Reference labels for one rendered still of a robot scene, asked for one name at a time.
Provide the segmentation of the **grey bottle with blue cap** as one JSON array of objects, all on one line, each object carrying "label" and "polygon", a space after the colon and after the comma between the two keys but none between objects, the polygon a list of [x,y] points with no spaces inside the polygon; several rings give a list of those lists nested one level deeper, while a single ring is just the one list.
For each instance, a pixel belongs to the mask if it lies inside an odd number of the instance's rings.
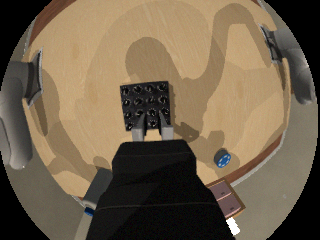
[{"label": "grey bottle with blue cap", "polygon": [[96,176],[93,177],[91,185],[89,185],[87,193],[83,197],[83,204],[85,205],[85,213],[93,217],[93,212],[97,205],[97,200],[107,191],[109,183],[113,179],[112,172],[108,169],[100,168]]}]

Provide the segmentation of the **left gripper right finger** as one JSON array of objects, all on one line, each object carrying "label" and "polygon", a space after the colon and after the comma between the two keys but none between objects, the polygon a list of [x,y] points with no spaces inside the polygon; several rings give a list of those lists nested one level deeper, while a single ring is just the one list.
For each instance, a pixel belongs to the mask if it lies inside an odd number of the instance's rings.
[{"label": "left gripper right finger", "polygon": [[173,140],[173,127],[167,124],[163,113],[157,113],[157,127],[159,127],[161,140]]}]

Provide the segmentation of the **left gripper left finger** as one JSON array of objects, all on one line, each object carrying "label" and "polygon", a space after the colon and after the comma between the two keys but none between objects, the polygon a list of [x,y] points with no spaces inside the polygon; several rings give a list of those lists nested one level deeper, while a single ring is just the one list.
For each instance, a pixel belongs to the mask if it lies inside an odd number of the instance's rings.
[{"label": "left gripper left finger", "polygon": [[147,136],[147,115],[141,115],[137,127],[132,127],[131,131],[132,141],[144,141],[144,137]]}]

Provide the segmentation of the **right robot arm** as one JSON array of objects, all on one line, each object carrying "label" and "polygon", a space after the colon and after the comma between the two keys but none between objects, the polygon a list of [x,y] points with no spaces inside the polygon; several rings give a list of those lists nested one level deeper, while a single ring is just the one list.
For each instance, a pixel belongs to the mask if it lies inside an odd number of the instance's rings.
[{"label": "right robot arm", "polygon": [[9,61],[0,91],[0,152],[4,165],[23,169],[31,161],[32,141],[23,108],[40,91],[40,53],[31,63]]}]

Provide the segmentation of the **short grey cylinder with blue top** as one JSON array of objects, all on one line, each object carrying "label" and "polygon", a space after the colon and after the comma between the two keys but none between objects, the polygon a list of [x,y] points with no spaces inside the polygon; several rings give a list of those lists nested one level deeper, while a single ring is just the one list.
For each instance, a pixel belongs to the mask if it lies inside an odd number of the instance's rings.
[{"label": "short grey cylinder with blue top", "polygon": [[225,149],[223,149],[223,151],[217,152],[215,159],[213,159],[213,161],[215,161],[215,164],[219,168],[225,167],[225,165],[229,163],[229,160],[231,160],[231,155],[229,155],[229,153],[225,151]]}]

